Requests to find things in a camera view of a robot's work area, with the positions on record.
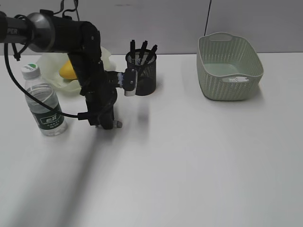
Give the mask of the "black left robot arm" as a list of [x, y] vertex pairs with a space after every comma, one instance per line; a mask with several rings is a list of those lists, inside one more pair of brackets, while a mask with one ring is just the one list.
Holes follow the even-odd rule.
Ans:
[[65, 16], [56, 17], [49, 10], [15, 17], [7, 17], [1, 12], [0, 41], [4, 44], [5, 65], [10, 78], [29, 98], [38, 100], [14, 77], [9, 64], [9, 44], [23, 45], [20, 51], [14, 51], [16, 60], [20, 59], [22, 52], [27, 48], [34, 52], [68, 55], [81, 87], [80, 94], [86, 99], [87, 111], [77, 115], [62, 113], [63, 116], [88, 120], [91, 126], [102, 127], [105, 130], [122, 126], [121, 122], [114, 120], [117, 92], [113, 79], [104, 70], [100, 32], [92, 23], [74, 21]]

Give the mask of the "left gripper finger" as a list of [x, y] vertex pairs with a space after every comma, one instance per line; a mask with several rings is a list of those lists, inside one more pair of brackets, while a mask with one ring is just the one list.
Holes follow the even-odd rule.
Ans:
[[114, 127], [114, 109], [110, 107], [103, 112], [99, 117], [99, 125], [104, 130], [111, 130]]

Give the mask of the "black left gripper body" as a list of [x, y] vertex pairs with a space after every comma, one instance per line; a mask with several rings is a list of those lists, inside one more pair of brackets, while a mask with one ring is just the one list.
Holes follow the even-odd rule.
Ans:
[[97, 72], [88, 77], [80, 77], [80, 94], [85, 97], [87, 111], [79, 113], [80, 120], [88, 120], [91, 126], [99, 125], [99, 117], [117, 99], [116, 88], [109, 83], [106, 71]]

